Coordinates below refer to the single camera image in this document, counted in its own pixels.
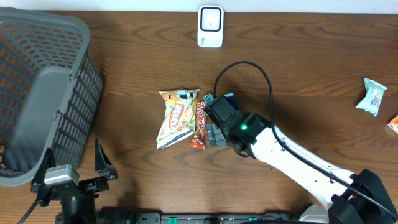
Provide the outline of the blue Listerine mouthwash bottle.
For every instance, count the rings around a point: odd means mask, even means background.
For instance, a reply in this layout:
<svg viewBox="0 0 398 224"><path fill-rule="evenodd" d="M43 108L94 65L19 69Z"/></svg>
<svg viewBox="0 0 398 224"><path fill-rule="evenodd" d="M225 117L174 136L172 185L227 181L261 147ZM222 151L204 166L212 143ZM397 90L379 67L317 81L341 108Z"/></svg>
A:
<svg viewBox="0 0 398 224"><path fill-rule="evenodd" d="M228 103L230 103L234 108L238 107L235 95L233 93L224 94L223 96L214 97L211 93L206 94L203 99L205 102L205 106L208 106L215 98L225 98Z"/></svg>

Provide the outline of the mint green wet wipes pack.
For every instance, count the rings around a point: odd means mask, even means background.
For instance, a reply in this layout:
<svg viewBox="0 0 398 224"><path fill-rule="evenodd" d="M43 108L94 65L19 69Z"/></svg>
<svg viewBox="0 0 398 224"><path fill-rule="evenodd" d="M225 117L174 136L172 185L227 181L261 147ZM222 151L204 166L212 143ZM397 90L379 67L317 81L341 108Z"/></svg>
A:
<svg viewBox="0 0 398 224"><path fill-rule="evenodd" d="M384 92L387 87L368 78L364 78L365 97L356 105L357 109L365 110L377 116Z"/></svg>

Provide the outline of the orange Kleenex tissue pack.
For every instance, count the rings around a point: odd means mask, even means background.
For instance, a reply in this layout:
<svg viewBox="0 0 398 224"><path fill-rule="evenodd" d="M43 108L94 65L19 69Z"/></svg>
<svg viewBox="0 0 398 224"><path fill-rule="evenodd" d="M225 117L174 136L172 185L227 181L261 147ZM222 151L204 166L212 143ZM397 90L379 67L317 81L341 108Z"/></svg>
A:
<svg viewBox="0 0 398 224"><path fill-rule="evenodd" d="M391 128L395 133L398 133L398 115L396 115L394 118L392 118L387 126Z"/></svg>

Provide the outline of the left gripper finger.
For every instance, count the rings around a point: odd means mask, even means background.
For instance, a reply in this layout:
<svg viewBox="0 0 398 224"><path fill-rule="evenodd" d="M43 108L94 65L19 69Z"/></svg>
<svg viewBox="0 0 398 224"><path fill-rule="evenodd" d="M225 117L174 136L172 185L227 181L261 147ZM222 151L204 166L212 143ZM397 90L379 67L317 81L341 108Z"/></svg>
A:
<svg viewBox="0 0 398 224"><path fill-rule="evenodd" d="M117 170L105 154L98 138L95 139L95 172L106 180L115 180L118 178Z"/></svg>
<svg viewBox="0 0 398 224"><path fill-rule="evenodd" d="M55 162L55 157L52 152L52 149L47 148L47 150L44 154L44 158L42 159L42 162L41 162L36 174L34 175L34 178L32 179L30 186L31 187L41 187L42 185L44 185L44 178L45 178L46 170L48 168L52 168L55 166L56 166L56 162Z"/></svg>

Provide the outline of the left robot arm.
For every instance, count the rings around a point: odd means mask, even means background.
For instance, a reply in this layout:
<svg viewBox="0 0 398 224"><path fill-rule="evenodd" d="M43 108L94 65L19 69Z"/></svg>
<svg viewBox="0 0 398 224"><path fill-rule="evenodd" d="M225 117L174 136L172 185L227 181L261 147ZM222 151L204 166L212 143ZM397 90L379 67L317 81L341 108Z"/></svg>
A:
<svg viewBox="0 0 398 224"><path fill-rule="evenodd" d="M62 214L56 223L135 223L134 214L127 209L103 207L96 211L99 193L107 191L108 182L118 178L98 139L95 140L95 172L98 177L80 180L79 173L70 164L56 165L54 153L48 148L31 182L31 192L37 197L20 222L26 220L37 205L47 207L51 201L59 201Z"/></svg>

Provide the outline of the red Top chocolate bar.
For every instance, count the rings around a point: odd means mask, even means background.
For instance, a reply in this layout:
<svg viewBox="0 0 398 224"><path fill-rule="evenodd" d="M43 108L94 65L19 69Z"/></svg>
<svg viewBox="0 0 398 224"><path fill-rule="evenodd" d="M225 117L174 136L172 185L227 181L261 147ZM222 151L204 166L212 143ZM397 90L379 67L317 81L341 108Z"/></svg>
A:
<svg viewBox="0 0 398 224"><path fill-rule="evenodd" d="M207 117L204 112L205 102L202 100L197 100L196 103L196 115L195 115L195 132L193 134L193 139L190 142L191 148L196 149L206 149L206 123Z"/></svg>

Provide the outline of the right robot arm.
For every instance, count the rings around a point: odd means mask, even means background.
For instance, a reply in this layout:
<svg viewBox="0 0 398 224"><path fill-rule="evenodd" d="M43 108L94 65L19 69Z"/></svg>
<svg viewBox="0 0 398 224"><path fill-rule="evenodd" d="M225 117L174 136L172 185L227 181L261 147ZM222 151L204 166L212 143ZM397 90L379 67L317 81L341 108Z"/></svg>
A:
<svg viewBox="0 0 398 224"><path fill-rule="evenodd" d="M283 172L310 192L326 213L306 211L301 222L395 223L395 209L380 178L370 170L360 174L340 168L289 139L256 113L242 113L233 95L217 96L205 112L227 145L242 157L252 157Z"/></svg>

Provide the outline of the beige snack bag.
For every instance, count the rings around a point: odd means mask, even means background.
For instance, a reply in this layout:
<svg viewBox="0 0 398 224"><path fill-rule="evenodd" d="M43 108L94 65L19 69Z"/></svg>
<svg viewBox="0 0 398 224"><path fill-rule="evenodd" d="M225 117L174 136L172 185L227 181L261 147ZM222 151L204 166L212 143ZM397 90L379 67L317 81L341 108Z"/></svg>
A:
<svg viewBox="0 0 398 224"><path fill-rule="evenodd" d="M157 136L157 151L191 136L195 131L199 89L160 91L165 101L165 116Z"/></svg>

